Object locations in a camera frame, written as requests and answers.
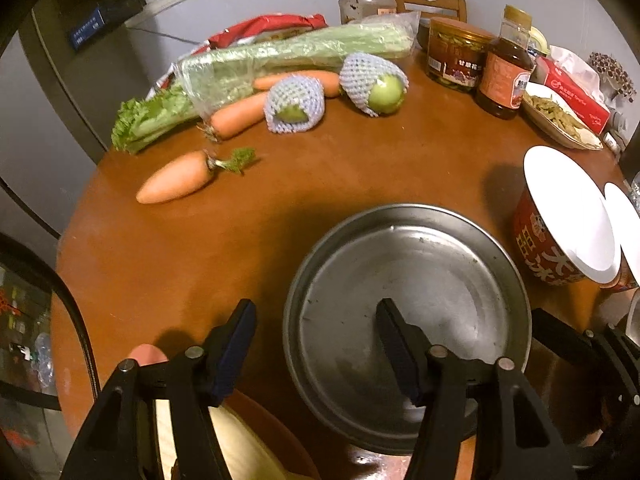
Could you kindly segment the round metal plate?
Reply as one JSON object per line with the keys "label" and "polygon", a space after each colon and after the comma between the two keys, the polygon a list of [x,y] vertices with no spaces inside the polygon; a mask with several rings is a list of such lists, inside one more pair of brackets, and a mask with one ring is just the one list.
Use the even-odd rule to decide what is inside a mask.
{"label": "round metal plate", "polygon": [[412,402],[431,346],[481,368],[526,367],[532,317],[506,250],[448,209],[391,204],[326,234],[283,312],[288,371],[328,428],[368,451],[409,454],[424,416]]}

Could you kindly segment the red instant noodle bowl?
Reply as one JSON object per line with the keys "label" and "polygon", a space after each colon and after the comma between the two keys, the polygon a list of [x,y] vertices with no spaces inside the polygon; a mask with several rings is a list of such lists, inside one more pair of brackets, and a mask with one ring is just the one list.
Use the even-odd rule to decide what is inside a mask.
{"label": "red instant noodle bowl", "polygon": [[541,145],[526,152],[523,174],[513,229],[527,269],[552,286],[612,282],[622,250],[596,182],[573,159]]}

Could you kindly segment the black chair backrest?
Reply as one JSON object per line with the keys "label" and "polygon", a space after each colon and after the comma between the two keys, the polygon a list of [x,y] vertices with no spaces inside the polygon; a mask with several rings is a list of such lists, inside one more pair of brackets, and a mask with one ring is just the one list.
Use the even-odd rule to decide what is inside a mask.
{"label": "black chair backrest", "polygon": [[63,428],[63,372],[55,349],[75,341],[91,400],[101,392],[77,301],[47,261],[1,235],[1,477],[57,479],[70,436]]}

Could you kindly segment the carrot with green top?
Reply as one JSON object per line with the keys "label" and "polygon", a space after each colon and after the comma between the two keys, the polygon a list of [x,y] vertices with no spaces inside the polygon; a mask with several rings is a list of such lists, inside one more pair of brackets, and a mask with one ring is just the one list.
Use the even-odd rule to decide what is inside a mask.
{"label": "carrot with green top", "polygon": [[242,174],[255,160],[254,148],[237,148],[227,159],[204,150],[183,154],[155,171],[139,188],[136,200],[142,205],[178,200],[204,188],[218,170]]}

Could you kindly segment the white dish of pickled vegetables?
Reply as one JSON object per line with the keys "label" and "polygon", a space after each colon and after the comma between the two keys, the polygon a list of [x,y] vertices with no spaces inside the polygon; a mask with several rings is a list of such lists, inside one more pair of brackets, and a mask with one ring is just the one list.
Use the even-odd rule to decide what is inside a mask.
{"label": "white dish of pickled vegetables", "polygon": [[564,148],[602,151],[600,139],[577,117],[574,110],[554,90],[529,81],[521,108],[549,138]]}

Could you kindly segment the patterned cup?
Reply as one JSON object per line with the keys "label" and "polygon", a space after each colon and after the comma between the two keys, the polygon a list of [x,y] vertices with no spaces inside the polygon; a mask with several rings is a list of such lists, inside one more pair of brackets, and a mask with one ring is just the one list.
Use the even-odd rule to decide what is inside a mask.
{"label": "patterned cup", "polygon": [[599,74],[601,81],[608,81],[618,96],[622,96],[629,103],[634,102],[637,90],[627,71],[613,58],[602,52],[591,52],[588,64]]}

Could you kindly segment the red tissue box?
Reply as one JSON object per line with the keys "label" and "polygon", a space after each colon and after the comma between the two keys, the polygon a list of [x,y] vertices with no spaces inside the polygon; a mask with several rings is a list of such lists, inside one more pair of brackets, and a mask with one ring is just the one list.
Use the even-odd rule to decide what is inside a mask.
{"label": "red tissue box", "polygon": [[600,90],[600,76],[571,50],[550,46],[536,58],[533,81],[551,88],[595,134],[601,134],[611,112]]}

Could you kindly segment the green fruit in foam net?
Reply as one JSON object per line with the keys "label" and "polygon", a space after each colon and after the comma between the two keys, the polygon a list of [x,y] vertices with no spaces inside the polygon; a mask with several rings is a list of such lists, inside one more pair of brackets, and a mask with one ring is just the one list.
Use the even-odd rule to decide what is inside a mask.
{"label": "green fruit in foam net", "polygon": [[288,76],[267,93],[264,111],[272,133],[308,131],[320,122],[326,111],[322,83],[314,77]]}

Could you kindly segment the dark sauce bottle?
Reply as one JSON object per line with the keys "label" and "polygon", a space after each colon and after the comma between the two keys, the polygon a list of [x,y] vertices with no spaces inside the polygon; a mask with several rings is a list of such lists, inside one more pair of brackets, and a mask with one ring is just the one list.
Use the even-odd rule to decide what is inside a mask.
{"label": "dark sauce bottle", "polygon": [[487,47],[486,61],[474,101],[485,112],[501,119],[518,114],[535,63],[527,47],[532,17],[507,4],[500,32]]}

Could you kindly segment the yellow lidded container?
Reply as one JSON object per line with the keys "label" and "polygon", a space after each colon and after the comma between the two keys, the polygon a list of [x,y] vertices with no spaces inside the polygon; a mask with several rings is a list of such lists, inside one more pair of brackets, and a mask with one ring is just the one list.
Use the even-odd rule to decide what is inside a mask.
{"label": "yellow lidded container", "polygon": [[546,37],[535,26],[529,29],[527,52],[531,56],[548,56],[550,52]]}

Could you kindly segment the pickle jar orange lid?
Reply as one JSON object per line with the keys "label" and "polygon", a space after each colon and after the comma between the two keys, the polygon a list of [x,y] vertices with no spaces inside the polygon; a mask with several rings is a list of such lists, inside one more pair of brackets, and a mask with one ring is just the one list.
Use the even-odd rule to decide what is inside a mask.
{"label": "pickle jar orange lid", "polygon": [[472,92],[482,79],[488,46],[496,36],[453,18],[431,18],[427,70],[440,84]]}

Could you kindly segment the grey refrigerator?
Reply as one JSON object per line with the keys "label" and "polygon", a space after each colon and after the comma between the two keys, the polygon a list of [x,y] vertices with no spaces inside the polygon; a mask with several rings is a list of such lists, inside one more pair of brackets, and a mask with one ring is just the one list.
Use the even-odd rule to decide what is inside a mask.
{"label": "grey refrigerator", "polygon": [[[106,25],[75,51],[67,34],[97,6]],[[53,259],[119,104],[207,36],[278,12],[334,18],[335,0],[35,2],[1,57],[2,232]]]}

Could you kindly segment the red snack bag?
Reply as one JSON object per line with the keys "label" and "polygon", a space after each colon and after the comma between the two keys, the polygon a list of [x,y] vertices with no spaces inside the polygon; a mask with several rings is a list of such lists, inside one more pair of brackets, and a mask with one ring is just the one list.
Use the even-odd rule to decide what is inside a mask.
{"label": "red snack bag", "polygon": [[154,82],[145,99],[149,100],[156,96],[160,90],[169,88],[176,79],[178,63],[189,56],[213,50],[286,39],[326,27],[328,27],[328,23],[322,14],[297,15],[283,13],[259,15],[256,18],[250,18],[232,25],[210,36],[187,54],[181,55],[176,62],[171,63],[167,72]]}

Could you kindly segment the blue box on fridge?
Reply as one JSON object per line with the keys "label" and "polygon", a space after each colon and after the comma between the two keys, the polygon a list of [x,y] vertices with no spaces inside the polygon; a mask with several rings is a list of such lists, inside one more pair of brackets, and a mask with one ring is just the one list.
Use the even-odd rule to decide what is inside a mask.
{"label": "blue box on fridge", "polygon": [[106,19],[102,9],[97,6],[85,21],[82,21],[67,34],[70,45],[75,51],[79,51],[84,44],[104,29],[105,25]]}

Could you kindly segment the clear jar black lid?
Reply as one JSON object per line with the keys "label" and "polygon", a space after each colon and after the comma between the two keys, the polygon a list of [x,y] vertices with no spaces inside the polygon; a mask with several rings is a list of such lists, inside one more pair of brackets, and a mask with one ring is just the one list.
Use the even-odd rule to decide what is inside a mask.
{"label": "clear jar black lid", "polygon": [[395,14],[396,0],[338,0],[342,24],[359,21],[373,15]]}

